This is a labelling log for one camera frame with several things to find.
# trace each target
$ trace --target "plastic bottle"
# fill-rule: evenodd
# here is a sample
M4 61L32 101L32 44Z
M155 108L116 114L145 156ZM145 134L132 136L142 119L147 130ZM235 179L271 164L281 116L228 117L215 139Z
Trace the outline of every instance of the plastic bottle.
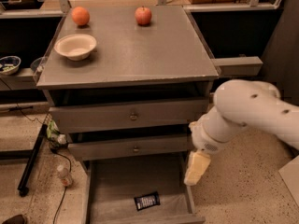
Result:
M69 171L63 165L57 167L57 176L65 187L69 187L73 183L73 178Z

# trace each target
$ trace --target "bowl of food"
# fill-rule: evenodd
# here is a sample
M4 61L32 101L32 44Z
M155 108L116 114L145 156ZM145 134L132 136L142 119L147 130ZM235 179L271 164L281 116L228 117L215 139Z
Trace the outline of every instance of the bowl of food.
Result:
M96 47L96 40L91 35L74 34L59 39L54 46L57 53L72 61L87 58Z
M17 56L6 56L0 59L0 74L11 75L19 70L21 58Z

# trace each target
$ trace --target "floor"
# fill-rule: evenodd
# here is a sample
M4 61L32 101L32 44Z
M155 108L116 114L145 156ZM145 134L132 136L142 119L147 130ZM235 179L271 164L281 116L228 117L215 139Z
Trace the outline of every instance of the floor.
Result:
M0 113L0 149L32 148L48 113L47 104L31 109ZM66 148L58 154L71 160L72 187L66 190L55 223L81 223L86 175ZM278 170L292 159L289 149L274 135L249 129L234 138L212 163L201 181L192 187L197 215L206 223L285 223L299 220L299 207L282 181ZM25 214L29 224L54 223L64 187L56 167L69 162L50 151L44 140L27 183L29 193L17 191L26 160L0 162L0 223Z

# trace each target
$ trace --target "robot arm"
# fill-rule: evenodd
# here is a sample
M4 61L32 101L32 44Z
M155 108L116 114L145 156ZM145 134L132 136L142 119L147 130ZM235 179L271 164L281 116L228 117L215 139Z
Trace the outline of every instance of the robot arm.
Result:
M185 175L186 185L195 185L210 164L210 154L249 126L276 135L299 149L299 108L280 100L278 89L266 82L231 80L214 94L214 107L189 125L192 151Z

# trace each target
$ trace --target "gray countertop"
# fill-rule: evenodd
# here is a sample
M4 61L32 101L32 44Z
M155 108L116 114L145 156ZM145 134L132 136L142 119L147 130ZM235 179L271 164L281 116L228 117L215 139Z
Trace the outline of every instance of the gray countertop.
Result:
M139 26L136 7L88 8L87 26L67 14L57 38L92 35L97 47L74 62L54 49L37 83L39 89L98 88L156 82L213 80L218 73L181 6L150 7L151 24Z

